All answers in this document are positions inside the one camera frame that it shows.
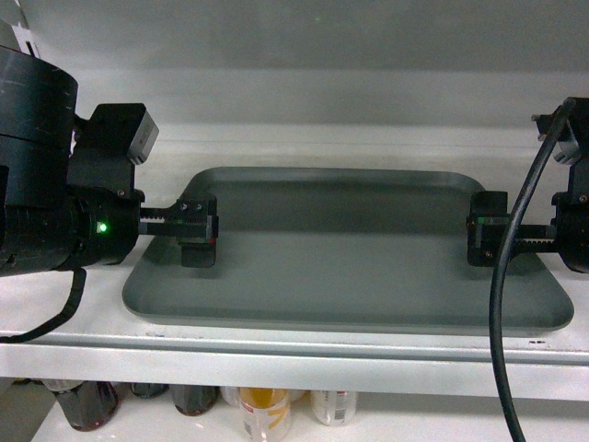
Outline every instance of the black mount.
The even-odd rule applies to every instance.
[[[571,166],[566,192],[556,193],[556,216],[549,226],[523,225],[517,231],[512,258],[520,253],[558,253],[569,269],[589,273],[589,99],[577,99],[560,134],[555,159]],[[556,111],[534,117],[542,139]],[[507,192],[477,192],[467,218],[468,263],[492,267],[509,220]]]

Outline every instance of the white wall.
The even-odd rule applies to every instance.
[[[22,0],[40,55],[161,123],[529,126],[589,94],[589,8],[558,2]]]

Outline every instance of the black cylinder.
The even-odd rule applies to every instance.
[[[65,197],[77,83],[61,69],[0,46],[0,165],[6,205],[59,206]]]

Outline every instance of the black cable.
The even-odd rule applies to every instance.
[[[45,321],[39,327],[27,331],[22,334],[15,334],[14,336],[0,336],[0,343],[25,343],[32,339],[52,332],[57,327],[64,325],[75,314],[75,311],[80,306],[82,294],[84,293],[84,284],[86,283],[86,270],[74,270],[74,278],[72,279],[72,288],[70,289],[70,296],[67,298],[64,308],[59,314],[55,315],[50,320]]]
[[[574,108],[574,99],[565,99],[562,105],[557,109],[556,115],[549,132],[542,143],[542,146],[537,152],[536,158],[532,163],[532,167],[525,177],[522,190],[517,196],[514,208],[509,217],[509,222],[499,248],[499,257],[495,263],[493,270],[493,277],[491,281],[491,295],[489,300],[489,338],[491,341],[491,360],[493,364],[493,373],[495,374],[495,383],[497,384],[497,392],[501,400],[503,408],[503,415],[505,422],[509,428],[509,432],[514,442],[525,442],[524,433],[520,427],[515,412],[514,403],[512,401],[512,393],[509,388],[509,380],[507,378],[507,370],[505,368],[505,358],[503,356],[503,342],[502,342],[502,295],[503,284],[505,282],[505,274],[507,272],[507,264],[512,255],[512,248],[514,246],[514,239],[517,229],[522,224],[524,213],[529,204],[537,183],[540,180],[540,175],[544,167],[549,161],[550,154],[559,140],[560,133],[564,128]]]

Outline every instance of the glass bottle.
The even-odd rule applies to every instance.
[[[100,428],[119,406],[117,392],[110,382],[44,379],[43,384],[53,393],[74,430]]]
[[[170,385],[176,409],[185,416],[198,416],[211,410],[217,396],[218,387],[206,385]]]
[[[288,390],[239,389],[241,416],[249,437],[254,442],[282,440],[292,424]]]
[[[344,425],[356,414],[356,391],[311,391],[311,407],[317,419],[325,425]]]

